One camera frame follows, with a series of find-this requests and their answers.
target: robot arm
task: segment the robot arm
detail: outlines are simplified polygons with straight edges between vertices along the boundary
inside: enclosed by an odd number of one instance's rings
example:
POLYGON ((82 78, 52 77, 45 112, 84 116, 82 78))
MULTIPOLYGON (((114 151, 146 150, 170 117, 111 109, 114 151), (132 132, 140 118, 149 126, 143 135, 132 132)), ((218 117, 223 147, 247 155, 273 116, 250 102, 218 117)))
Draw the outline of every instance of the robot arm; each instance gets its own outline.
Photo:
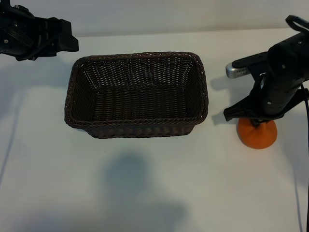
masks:
POLYGON ((0 53, 18 61, 56 56, 57 52, 78 51, 71 23, 57 18, 34 17, 23 6, 0 2, 0 53))
POLYGON ((225 109, 227 121, 249 118, 258 126, 283 117, 305 99, 299 87, 309 79, 309 23, 293 15, 286 22, 300 33, 274 45, 268 52, 227 65, 229 78, 251 73, 255 80, 248 97, 225 109))

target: white tabletop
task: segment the white tabletop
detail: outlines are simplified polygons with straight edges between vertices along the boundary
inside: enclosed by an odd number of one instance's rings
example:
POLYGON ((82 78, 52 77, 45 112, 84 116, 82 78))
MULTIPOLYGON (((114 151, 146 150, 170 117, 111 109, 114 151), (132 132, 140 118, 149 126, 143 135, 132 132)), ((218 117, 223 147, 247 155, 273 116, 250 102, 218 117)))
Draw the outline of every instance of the white tabletop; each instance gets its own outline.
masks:
POLYGON ((246 147, 223 110, 251 76, 225 65, 291 29, 79 38, 80 52, 17 62, 0 56, 1 232, 297 232, 309 176, 302 103, 276 120, 278 139, 246 147), (201 57, 209 114, 187 136, 94 139, 64 122, 72 64, 89 55, 188 51, 201 57))

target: white wall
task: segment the white wall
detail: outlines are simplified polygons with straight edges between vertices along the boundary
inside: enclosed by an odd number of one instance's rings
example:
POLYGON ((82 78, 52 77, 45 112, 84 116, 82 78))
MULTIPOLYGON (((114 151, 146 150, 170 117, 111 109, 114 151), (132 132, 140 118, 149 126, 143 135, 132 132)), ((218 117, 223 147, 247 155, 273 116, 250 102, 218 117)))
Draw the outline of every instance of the white wall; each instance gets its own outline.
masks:
POLYGON ((286 27, 309 20, 309 0, 12 0, 38 17, 72 22, 78 35, 286 27))

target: woven texture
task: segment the woven texture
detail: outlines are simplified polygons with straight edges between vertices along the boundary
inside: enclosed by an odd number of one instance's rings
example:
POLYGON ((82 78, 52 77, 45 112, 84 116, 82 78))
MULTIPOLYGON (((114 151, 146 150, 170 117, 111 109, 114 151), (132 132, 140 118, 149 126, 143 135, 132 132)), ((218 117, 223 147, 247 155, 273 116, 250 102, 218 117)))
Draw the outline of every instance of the woven texture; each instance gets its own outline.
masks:
POLYGON ((90 56, 75 62, 65 122, 95 138, 185 135, 205 120, 206 77, 193 53, 90 56))

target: brown wicker basket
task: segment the brown wicker basket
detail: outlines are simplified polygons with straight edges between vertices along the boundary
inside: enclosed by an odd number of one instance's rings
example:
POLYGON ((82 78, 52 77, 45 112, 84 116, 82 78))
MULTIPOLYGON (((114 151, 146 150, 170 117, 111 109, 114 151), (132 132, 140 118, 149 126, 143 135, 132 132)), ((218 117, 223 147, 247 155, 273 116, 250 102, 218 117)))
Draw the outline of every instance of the brown wicker basket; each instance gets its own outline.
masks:
POLYGON ((95 138, 189 134, 208 112, 206 77, 193 53, 90 56, 75 62, 65 122, 95 138))

